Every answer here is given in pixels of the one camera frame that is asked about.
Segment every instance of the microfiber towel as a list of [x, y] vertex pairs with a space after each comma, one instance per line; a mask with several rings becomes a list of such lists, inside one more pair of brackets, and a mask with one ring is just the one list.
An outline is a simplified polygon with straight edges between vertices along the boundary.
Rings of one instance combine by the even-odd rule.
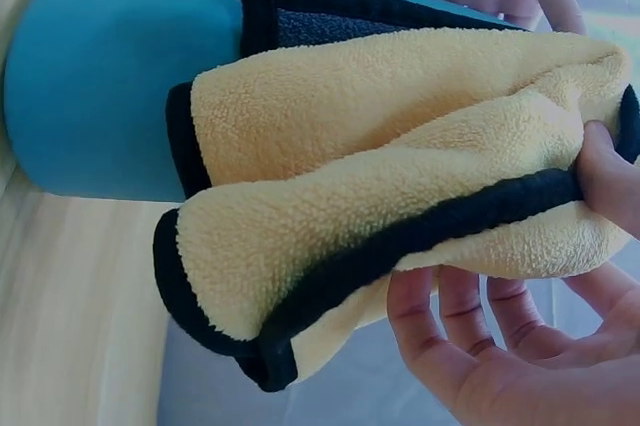
[[631, 61], [583, 36], [421, 29], [279, 49], [175, 88], [193, 194], [160, 219], [176, 322], [260, 388], [318, 371], [383, 318], [392, 270], [589, 271], [628, 241], [586, 208], [584, 124], [640, 153]]

